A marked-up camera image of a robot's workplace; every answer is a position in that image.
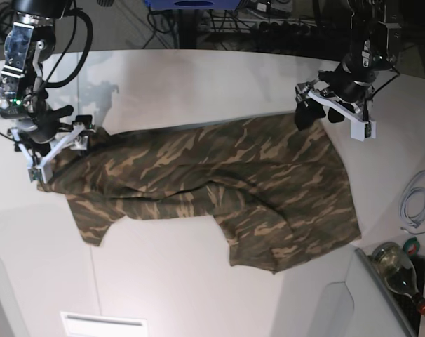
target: white panel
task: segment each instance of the white panel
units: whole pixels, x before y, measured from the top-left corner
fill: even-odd
[[[353,252],[348,245],[285,272],[270,337],[308,336],[323,289],[345,280]]]
[[[63,324],[69,337],[148,337],[143,319],[78,315],[63,312]]]
[[[354,299],[354,318],[346,337],[410,336],[357,254],[351,261],[346,286]]]
[[[314,312],[308,337],[345,337],[353,312],[354,301],[345,282],[328,284]]]

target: white cable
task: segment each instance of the white cable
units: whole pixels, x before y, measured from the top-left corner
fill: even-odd
[[[403,194],[400,198],[400,203],[398,205],[398,215],[400,216],[401,221],[408,227],[413,227],[417,229],[425,221],[425,188],[424,187],[415,187],[415,185],[425,177],[425,170],[418,172],[411,181],[407,184],[406,188],[403,191]],[[422,194],[424,197],[424,205],[420,212],[411,216],[408,213],[407,207],[409,206],[409,201],[416,197],[418,194]],[[405,232],[412,235],[425,234],[423,232],[410,232],[406,227],[401,227]]]

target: glass bottle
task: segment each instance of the glass bottle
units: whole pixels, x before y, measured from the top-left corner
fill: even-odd
[[[401,247],[394,242],[382,244],[373,251],[371,260],[387,287],[409,297],[418,312],[425,315],[425,298],[417,288],[415,267]]]

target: blue box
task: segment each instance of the blue box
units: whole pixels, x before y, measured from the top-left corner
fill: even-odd
[[[151,9],[236,9],[241,0],[151,0]]]

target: camouflage t-shirt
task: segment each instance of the camouflage t-shirt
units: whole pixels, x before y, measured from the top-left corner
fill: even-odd
[[[67,196],[89,244],[124,216],[212,215],[231,265],[278,272],[360,236],[348,176],[320,123],[299,132],[283,114],[181,131],[100,129],[92,146],[85,157],[59,154],[42,187]]]

